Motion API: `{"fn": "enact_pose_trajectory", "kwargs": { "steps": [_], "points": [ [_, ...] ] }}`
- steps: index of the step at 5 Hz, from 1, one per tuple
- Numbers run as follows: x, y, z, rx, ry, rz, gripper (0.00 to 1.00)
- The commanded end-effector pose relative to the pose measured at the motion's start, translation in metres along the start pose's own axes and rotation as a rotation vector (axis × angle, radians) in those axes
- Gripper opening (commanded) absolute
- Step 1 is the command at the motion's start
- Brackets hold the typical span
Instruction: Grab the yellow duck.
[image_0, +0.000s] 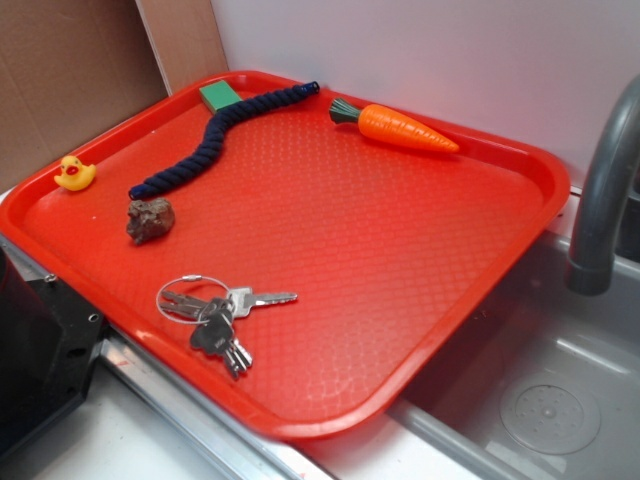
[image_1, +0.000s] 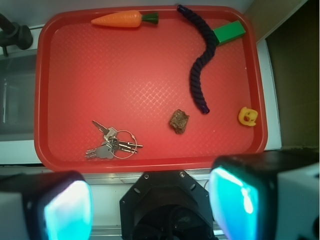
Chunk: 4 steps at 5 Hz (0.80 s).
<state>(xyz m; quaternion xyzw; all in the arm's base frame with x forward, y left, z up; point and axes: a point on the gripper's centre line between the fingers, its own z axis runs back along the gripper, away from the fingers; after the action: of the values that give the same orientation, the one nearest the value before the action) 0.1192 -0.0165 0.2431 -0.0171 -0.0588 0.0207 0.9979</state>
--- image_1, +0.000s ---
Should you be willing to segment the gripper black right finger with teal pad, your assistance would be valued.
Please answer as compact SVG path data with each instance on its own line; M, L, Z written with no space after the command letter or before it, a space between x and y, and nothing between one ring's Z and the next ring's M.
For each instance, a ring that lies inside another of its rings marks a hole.
M317 240L320 156L272 150L218 157L209 176L214 220L229 240Z

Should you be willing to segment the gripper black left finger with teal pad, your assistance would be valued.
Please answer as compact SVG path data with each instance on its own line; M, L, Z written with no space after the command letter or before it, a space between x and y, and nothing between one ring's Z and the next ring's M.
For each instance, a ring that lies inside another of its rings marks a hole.
M2 240L88 240L92 226L92 191L80 173L1 175Z

